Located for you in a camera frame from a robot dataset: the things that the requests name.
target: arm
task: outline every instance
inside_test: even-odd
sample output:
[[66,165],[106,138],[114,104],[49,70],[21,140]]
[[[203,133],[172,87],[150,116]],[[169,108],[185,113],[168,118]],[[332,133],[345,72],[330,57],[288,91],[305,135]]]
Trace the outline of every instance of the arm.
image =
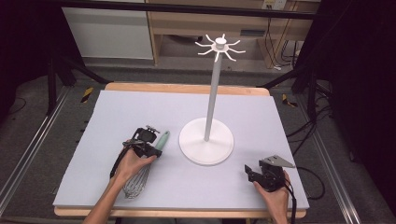
[[[289,175],[284,171],[285,178],[289,180]],[[265,191],[262,186],[253,182],[254,187],[260,193],[265,203],[267,204],[268,211],[274,220],[275,224],[287,224],[287,213],[288,213],[288,202],[289,202],[289,192],[283,187],[274,192]]]
[[145,159],[139,158],[133,150],[128,150],[122,158],[116,174],[108,182],[102,197],[85,217],[83,223],[107,223],[113,204],[125,183],[136,175],[143,166],[152,163],[156,158],[156,156]]

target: white stand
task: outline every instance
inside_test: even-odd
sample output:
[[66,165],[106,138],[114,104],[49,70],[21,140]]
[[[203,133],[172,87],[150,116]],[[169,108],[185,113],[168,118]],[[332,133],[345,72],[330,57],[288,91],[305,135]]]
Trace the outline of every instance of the white stand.
[[227,45],[227,40],[224,39],[224,35],[217,38],[216,42],[211,40],[208,35],[206,35],[206,37],[213,43],[212,45],[196,44],[201,47],[210,47],[211,49],[205,53],[198,54],[205,55],[210,51],[215,51],[217,53],[213,64],[207,116],[206,118],[194,119],[187,123],[180,132],[179,144],[181,151],[191,161],[200,165],[216,165],[225,161],[233,152],[233,134],[230,129],[222,122],[213,119],[216,96],[218,93],[222,53],[225,53],[230,60],[235,61],[227,53],[227,50],[236,53],[243,53],[244,51],[236,51],[228,47],[230,45],[236,45],[239,43],[239,40],[233,44]]

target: white cabinet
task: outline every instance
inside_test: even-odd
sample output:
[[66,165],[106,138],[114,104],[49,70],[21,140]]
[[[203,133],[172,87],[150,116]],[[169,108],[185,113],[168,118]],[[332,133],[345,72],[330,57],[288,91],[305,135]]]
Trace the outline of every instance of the white cabinet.
[[83,58],[153,59],[145,11],[69,7],[63,10]]

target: round stand base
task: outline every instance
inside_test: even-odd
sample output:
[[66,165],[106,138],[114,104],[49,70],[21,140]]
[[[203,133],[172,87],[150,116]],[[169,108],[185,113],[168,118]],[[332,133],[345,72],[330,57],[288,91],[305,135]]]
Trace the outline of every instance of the round stand base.
[[194,119],[180,132],[181,151],[200,165],[216,165],[225,161],[233,151],[233,134],[222,122],[213,119],[209,140],[205,141],[206,118]]

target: green handle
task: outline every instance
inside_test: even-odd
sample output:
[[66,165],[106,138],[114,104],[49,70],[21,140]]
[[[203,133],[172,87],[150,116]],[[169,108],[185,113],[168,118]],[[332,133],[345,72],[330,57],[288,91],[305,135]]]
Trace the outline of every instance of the green handle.
[[169,134],[170,134],[169,131],[166,131],[165,133],[163,133],[161,138],[158,140],[155,148],[157,148],[158,150],[163,150],[163,146],[165,146],[165,143],[168,141]]

